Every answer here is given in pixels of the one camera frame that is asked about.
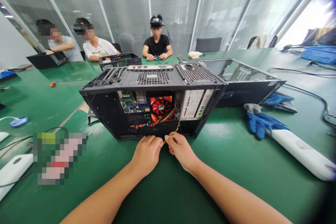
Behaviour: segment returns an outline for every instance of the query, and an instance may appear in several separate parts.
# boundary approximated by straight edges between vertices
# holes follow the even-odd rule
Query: black t-shirt
[[[163,53],[167,52],[167,46],[170,45],[169,38],[167,35],[161,34],[161,37],[159,39],[158,43],[155,43],[153,37],[149,37],[144,42],[145,46],[148,46],[148,53],[152,54],[153,56],[160,56]]]

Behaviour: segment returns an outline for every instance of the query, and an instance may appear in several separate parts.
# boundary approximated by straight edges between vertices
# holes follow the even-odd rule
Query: man in black t-shirt
[[[144,42],[142,56],[146,57],[149,61],[154,60],[154,56],[160,56],[160,59],[166,59],[173,54],[172,47],[169,42],[168,36],[161,34],[162,32],[162,17],[153,16],[150,19],[150,30],[153,33]]]

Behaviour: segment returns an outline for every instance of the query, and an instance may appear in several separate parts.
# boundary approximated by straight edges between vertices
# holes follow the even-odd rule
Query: computer case
[[[200,63],[130,65],[104,70],[79,92],[119,140],[196,138],[228,86]]]
[[[234,59],[180,61],[198,62],[229,85],[216,107],[242,107],[245,103],[262,104],[286,81]]]
[[[53,54],[46,55],[46,53],[36,54],[26,57],[34,67],[37,69],[47,69],[58,67],[66,62],[68,58],[63,52],[55,52]]]
[[[135,55],[133,52],[99,58],[99,66],[102,71],[112,67],[125,67],[128,65],[141,64],[141,58]]]

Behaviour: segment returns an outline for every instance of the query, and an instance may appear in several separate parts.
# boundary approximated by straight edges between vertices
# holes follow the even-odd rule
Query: red fan
[[[157,115],[163,115],[170,110],[170,106],[171,103],[168,100],[160,99],[152,104],[152,110]]]

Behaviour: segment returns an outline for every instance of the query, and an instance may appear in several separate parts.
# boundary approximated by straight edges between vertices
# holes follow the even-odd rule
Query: cpu fan
[[[150,110],[152,113],[152,121],[155,122],[160,118],[169,114],[174,108],[172,104],[172,96],[151,97]]]

